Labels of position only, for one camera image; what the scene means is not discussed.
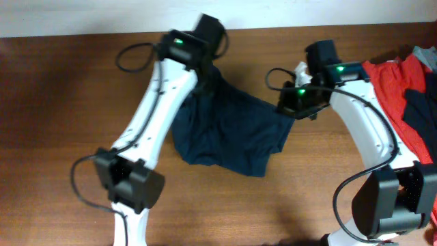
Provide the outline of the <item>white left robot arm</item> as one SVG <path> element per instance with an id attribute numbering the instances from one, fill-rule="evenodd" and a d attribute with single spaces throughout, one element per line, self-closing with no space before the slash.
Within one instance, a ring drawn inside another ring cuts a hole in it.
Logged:
<path id="1" fill-rule="evenodd" d="M 214 91 L 212 62 L 228 41 L 221 22 L 202 14 L 193 31 L 173 29 L 154 46 L 157 60 L 134 116 L 111 148 L 99 148 L 93 159 L 115 215 L 114 245 L 146 244 L 148 213 L 165 185 L 155 170 L 163 141 L 186 98 Z"/>

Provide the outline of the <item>grey garment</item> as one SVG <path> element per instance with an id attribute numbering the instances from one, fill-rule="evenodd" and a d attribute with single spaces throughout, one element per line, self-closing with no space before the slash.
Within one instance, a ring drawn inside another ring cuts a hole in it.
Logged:
<path id="1" fill-rule="evenodd" d="M 426 65 L 433 73 L 437 70 L 437 54 L 436 48 L 432 46 L 428 49 L 423 49 L 419 46 L 413 48 L 413 55 L 424 65 Z"/>

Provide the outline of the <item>dark blue shirt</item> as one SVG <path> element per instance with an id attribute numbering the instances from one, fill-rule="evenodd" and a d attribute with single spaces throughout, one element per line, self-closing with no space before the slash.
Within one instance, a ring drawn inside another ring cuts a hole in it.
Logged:
<path id="1" fill-rule="evenodd" d="M 230 85 L 217 67 L 211 72 L 215 90 L 187 97 L 174 118 L 174 148 L 190 165 L 218 165 L 264 177 L 270 156 L 283 150 L 294 119 Z"/>

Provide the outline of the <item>black garment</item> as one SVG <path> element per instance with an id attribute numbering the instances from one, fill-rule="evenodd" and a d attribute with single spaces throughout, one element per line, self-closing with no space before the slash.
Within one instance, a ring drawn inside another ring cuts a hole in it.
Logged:
<path id="1" fill-rule="evenodd" d="M 407 89 L 403 121 L 413 128 L 423 140 L 430 161 L 436 164 L 436 73 L 425 75 L 425 91 Z"/>

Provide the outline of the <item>red garment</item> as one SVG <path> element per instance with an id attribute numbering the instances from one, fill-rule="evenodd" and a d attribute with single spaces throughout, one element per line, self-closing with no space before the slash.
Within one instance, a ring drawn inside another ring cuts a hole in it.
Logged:
<path id="1" fill-rule="evenodd" d="M 407 105 L 406 90 L 425 92 L 425 75 L 430 71 L 414 55 L 405 60 L 395 58 L 381 64 L 362 63 L 371 79 L 376 97 L 389 117 L 396 133 L 422 164 L 431 164 L 432 158 L 419 134 L 403 121 Z"/>

